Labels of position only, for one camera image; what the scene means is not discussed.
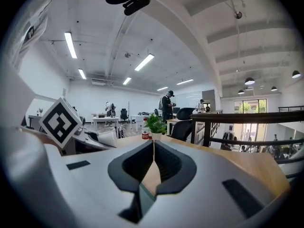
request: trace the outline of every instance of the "white plant pot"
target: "white plant pot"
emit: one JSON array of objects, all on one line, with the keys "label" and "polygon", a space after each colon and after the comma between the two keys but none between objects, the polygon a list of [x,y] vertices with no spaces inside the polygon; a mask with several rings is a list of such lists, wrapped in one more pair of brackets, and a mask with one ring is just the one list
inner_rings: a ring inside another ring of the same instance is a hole
[{"label": "white plant pot", "polygon": [[161,140],[162,133],[151,133],[152,140]]}]

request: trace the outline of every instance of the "black pants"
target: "black pants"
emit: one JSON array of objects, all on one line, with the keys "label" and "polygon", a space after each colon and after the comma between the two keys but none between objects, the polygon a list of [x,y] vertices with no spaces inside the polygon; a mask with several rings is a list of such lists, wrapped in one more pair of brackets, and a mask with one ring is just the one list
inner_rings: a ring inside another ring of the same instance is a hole
[{"label": "black pants", "polygon": [[[162,112],[162,121],[164,123],[167,123],[167,120],[173,119],[173,114],[172,113],[167,113],[167,112]],[[172,132],[172,124],[170,124],[170,135]]]}]

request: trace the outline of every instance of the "computer monitor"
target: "computer monitor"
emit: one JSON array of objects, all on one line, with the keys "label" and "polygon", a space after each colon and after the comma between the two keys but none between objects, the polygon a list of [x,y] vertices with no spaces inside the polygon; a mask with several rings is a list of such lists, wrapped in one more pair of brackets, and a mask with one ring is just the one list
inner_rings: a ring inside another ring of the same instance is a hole
[{"label": "computer monitor", "polygon": [[174,107],[173,108],[173,113],[176,114],[180,110],[180,107]]}]

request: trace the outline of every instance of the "black rectangular patch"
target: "black rectangular patch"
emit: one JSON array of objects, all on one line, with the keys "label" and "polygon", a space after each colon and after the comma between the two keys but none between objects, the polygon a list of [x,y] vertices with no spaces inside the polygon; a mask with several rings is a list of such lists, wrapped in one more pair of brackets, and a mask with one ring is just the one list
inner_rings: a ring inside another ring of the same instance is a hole
[{"label": "black rectangular patch", "polygon": [[80,167],[84,167],[86,165],[90,165],[91,163],[88,162],[88,161],[80,161],[80,162],[75,162],[75,163],[71,163],[71,164],[68,164],[66,165],[66,167],[69,169],[69,170],[73,170],[73,169],[77,169],[77,168],[80,168]]},{"label": "black rectangular patch", "polygon": [[263,205],[237,180],[230,179],[222,183],[246,218],[250,218],[263,209]]}]

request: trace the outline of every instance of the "black shirt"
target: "black shirt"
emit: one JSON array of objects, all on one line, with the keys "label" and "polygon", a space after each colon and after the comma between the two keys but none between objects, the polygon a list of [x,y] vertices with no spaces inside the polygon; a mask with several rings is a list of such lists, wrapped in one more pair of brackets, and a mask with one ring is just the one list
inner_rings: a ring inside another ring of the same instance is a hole
[{"label": "black shirt", "polygon": [[169,113],[172,114],[172,106],[168,106],[169,104],[171,104],[171,100],[170,98],[168,98],[166,95],[162,98],[161,100],[162,103],[162,111],[165,113]]}]

